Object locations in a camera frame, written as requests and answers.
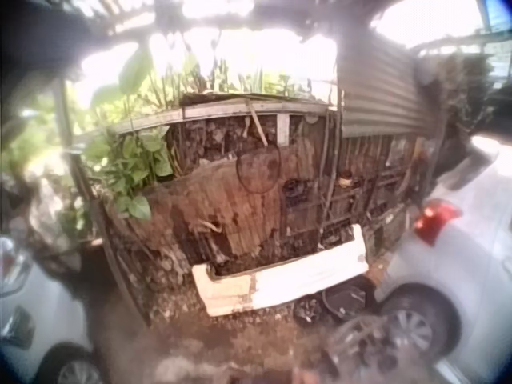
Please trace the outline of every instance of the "sunlight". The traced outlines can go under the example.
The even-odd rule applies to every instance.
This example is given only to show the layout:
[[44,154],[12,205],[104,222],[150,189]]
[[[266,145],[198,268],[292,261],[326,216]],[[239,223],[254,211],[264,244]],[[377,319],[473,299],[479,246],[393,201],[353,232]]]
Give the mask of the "sunlight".
[[377,32],[405,46],[445,36],[465,36],[482,28],[472,0],[404,0],[384,12]]

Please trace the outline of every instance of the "car wheel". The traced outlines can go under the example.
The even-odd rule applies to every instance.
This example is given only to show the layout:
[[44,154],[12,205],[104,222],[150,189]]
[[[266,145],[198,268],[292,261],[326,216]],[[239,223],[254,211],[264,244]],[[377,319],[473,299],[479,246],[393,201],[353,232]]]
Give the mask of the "car wheel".
[[430,291],[399,291],[382,306],[397,336],[406,338],[427,360],[439,359],[450,344],[452,315],[446,301]]
[[54,351],[43,361],[38,384],[104,384],[102,374],[87,352],[73,347]]

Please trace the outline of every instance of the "car door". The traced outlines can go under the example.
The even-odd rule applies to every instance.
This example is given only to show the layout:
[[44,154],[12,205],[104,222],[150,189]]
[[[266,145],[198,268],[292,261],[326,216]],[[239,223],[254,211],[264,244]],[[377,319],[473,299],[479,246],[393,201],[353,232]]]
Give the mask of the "car door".
[[482,302],[462,364],[494,380],[512,351],[512,199],[503,207]]

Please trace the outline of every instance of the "wooden plank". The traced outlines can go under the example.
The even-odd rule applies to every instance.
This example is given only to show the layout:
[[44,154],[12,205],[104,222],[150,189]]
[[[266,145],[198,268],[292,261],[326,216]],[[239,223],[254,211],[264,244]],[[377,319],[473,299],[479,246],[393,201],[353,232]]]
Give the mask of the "wooden plank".
[[192,268],[209,316],[276,306],[314,294],[368,271],[360,225],[354,240],[291,262],[218,278],[208,264]]
[[290,114],[278,114],[278,146],[290,144]]

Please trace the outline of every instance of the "wire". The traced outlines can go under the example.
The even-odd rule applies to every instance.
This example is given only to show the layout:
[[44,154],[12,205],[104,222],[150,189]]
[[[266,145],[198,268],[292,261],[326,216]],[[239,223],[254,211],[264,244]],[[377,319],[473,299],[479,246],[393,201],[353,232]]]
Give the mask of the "wire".
[[[270,187],[268,187],[268,188],[266,188],[264,190],[252,190],[242,180],[241,171],[240,171],[240,169],[242,168],[242,157],[243,156],[247,156],[247,155],[252,155],[252,154],[254,154],[255,151],[259,151],[259,150],[268,151],[270,148],[276,149],[276,151],[278,153],[278,172],[277,172],[277,176],[276,176],[274,182],[272,182],[272,185]],[[238,180],[240,181],[240,184],[243,186],[244,190],[246,190],[248,193],[250,193],[250,194],[266,194],[267,192],[269,192],[270,190],[272,190],[274,188],[274,186],[277,184],[278,180],[281,178],[281,168],[282,168],[281,150],[275,144],[269,144],[268,147],[258,148],[255,151],[253,151],[253,153],[249,152],[248,154],[237,154],[237,161],[236,161],[237,177],[238,177]]]

